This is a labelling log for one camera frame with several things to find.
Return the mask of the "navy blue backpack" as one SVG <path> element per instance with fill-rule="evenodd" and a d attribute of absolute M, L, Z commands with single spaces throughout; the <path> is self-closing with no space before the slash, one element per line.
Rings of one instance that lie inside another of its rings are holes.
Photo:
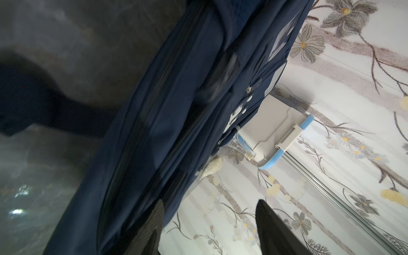
<path fill-rule="evenodd" d="M 258 111 L 313 1 L 2 1 L 1 254 L 127 255 Z"/>

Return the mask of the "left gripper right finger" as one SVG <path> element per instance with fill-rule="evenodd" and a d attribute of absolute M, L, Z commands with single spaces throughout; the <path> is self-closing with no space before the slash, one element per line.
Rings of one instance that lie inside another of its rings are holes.
<path fill-rule="evenodd" d="M 257 203 L 256 224 L 263 255 L 311 254 L 264 200 Z"/>

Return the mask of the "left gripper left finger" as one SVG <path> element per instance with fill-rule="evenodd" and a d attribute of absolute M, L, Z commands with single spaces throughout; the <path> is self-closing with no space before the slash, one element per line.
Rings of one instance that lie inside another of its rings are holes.
<path fill-rule="evenodd" d="M 127 248 L 128 255 L 158 255 L 158 246 L 164 224 L 164 204 L 158 200 Z"/>

